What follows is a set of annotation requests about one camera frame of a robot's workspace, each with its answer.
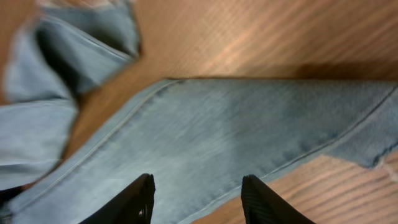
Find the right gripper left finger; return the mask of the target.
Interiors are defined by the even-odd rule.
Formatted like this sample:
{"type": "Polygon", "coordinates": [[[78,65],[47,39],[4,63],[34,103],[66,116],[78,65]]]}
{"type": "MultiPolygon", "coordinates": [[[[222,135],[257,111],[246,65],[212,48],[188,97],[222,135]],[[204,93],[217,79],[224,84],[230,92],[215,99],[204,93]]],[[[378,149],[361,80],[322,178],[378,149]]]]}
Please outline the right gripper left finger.
{"type": "Polygon", "coordinates": [[[154,176],[142,174],[81,224],[150,224],[154,195],[154,176]]]}

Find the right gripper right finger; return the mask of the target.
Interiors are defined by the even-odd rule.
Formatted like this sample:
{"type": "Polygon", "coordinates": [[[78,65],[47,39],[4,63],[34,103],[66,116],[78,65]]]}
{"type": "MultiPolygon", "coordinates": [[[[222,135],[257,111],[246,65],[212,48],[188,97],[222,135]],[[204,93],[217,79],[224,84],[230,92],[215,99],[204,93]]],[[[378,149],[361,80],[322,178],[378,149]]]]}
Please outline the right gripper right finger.
{"type": "Polygon", "coordinates": [[[241,201],[246,224],[315,224],[255,175],[243,177],[241,201]]]}

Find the light blue denim jeans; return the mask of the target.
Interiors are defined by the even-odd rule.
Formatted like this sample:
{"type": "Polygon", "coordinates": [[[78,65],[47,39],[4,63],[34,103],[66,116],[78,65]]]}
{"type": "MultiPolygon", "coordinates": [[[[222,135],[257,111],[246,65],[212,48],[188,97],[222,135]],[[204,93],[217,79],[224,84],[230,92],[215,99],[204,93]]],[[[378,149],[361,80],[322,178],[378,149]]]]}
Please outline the light blue denim jeans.
{"type": "Polygon", "coordinates": [[[81,223],[142,174],[151,223],[190,223],[321,154],[378,166],[397,149],[397,85],[162,80],[133,96],[62,162],[77,96],[139,58],[130,1],[40,3],[17,33],[1,107],[2,223],[81,223]]]}

